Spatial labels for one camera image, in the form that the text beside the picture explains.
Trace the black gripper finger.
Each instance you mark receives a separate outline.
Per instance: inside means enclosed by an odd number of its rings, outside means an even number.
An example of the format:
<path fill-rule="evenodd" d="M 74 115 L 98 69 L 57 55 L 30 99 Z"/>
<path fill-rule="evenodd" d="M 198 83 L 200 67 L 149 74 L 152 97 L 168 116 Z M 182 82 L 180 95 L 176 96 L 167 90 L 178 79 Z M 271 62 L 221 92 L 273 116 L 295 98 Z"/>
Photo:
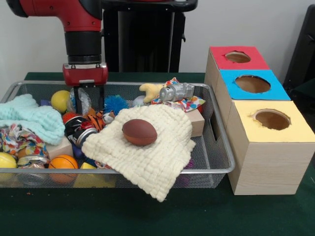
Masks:
<path fill-rule="evenodd" d="M 82 107 L 82 98 L 83 98 L 83 89 L 80 87 L 74 87 L 74 99 L 75 99 L 75 106 L 76 106 L 76 112 L 82 113 L 83 107 Z"/>
<path fill-rule="evenodd" d="M 99 110 L 103 111 L 104 110 L 104 85 L 99 85 Z"/>

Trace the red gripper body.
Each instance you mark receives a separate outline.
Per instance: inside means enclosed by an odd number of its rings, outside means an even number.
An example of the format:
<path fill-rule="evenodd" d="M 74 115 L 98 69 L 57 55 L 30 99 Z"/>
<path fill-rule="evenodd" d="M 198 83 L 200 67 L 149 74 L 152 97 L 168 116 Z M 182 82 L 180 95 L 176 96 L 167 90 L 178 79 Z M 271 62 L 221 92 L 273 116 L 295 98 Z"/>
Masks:
<path fill-rule="evenodd" d="M 66 85 L 78 87 L 83 84 L 104 85 L 108 79 L 108 67 L 101 64 L 63 64 Z"/>

